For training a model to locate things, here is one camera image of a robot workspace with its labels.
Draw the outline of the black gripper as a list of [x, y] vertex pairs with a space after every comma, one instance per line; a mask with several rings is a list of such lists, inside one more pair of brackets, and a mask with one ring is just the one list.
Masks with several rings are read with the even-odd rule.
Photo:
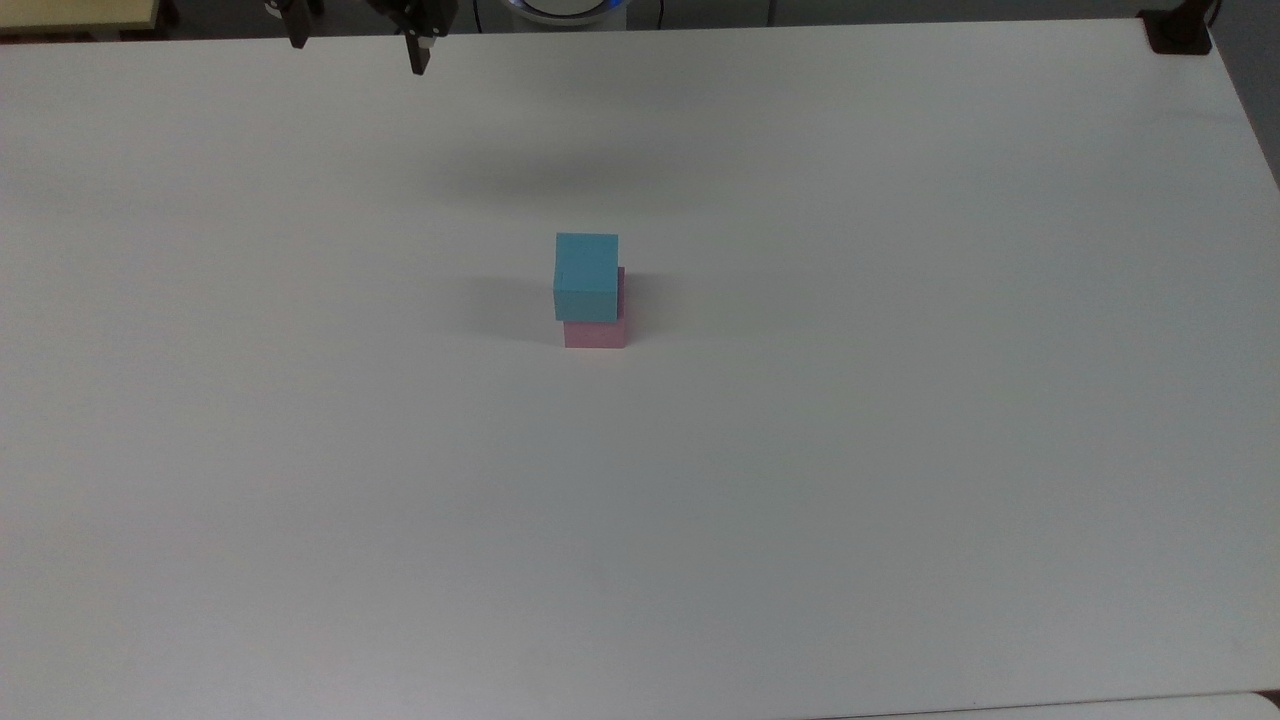
[[[403, 32], [415, 76], [424, 76], [436, 38], [447, 37], [458, 13], [458, 1], [369, 0], [366, 4]], [[284, 26], [291, 46], [302, 49], [311, 33], [311, 13], [306, 1], [284, 1]]]

